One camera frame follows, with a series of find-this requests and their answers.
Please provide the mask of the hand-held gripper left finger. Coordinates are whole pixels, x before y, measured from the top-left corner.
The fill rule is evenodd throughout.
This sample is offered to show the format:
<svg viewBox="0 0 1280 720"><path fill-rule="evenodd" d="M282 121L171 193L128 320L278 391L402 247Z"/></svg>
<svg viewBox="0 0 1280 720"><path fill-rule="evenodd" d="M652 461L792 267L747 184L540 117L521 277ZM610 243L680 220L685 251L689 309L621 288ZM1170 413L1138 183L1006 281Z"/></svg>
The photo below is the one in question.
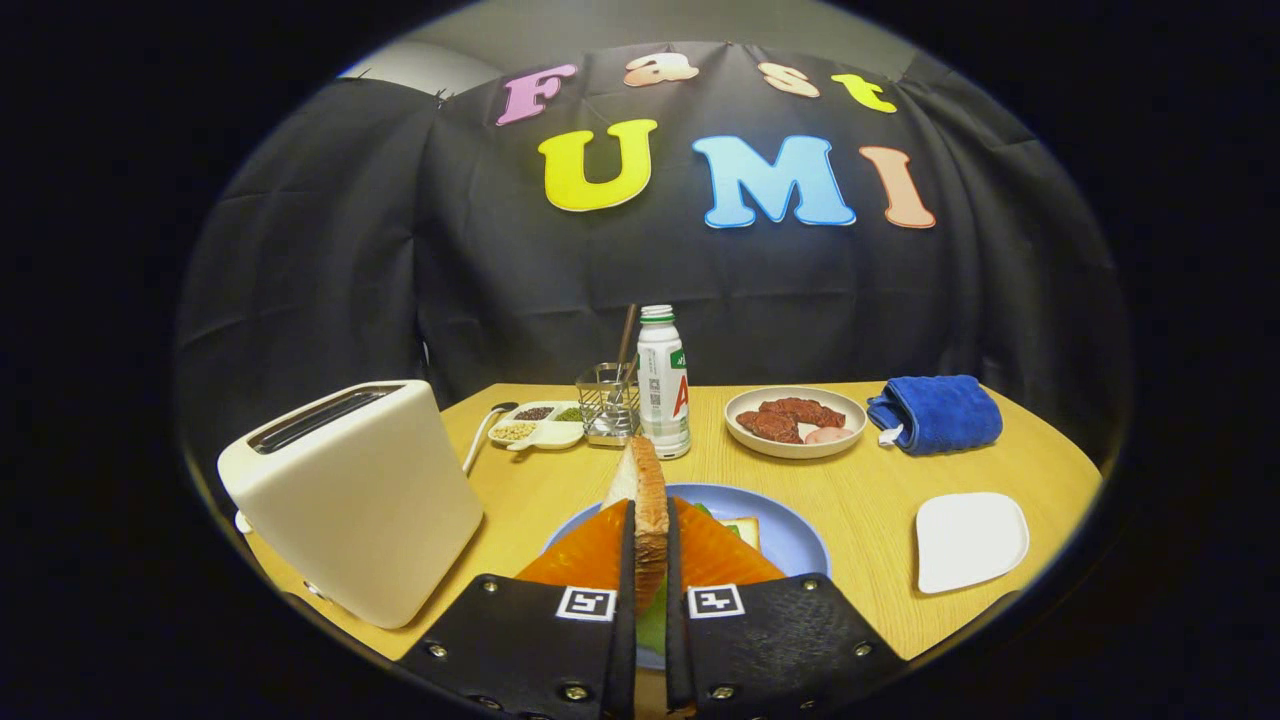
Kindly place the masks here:
<svg viewBox="0 0 1280 720"><path fill-rule="evenodd" d="M612 585L476 575L397 662L447 719L631 719L635 503L602 512Z"/></svg>

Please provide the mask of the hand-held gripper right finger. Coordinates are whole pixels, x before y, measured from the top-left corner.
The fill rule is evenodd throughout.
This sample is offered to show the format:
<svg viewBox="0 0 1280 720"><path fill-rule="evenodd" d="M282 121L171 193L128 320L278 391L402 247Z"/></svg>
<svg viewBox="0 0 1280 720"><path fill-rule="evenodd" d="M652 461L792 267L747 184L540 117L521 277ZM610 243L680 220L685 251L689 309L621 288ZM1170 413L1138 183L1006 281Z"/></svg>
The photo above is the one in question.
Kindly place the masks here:
<svg viewBox="0 0 1280 720"><path fill-rule="evenodd" d="M833 719L909 664L822 573L785 577L682 498L669 501L666 685L696 719Z"/></svg>

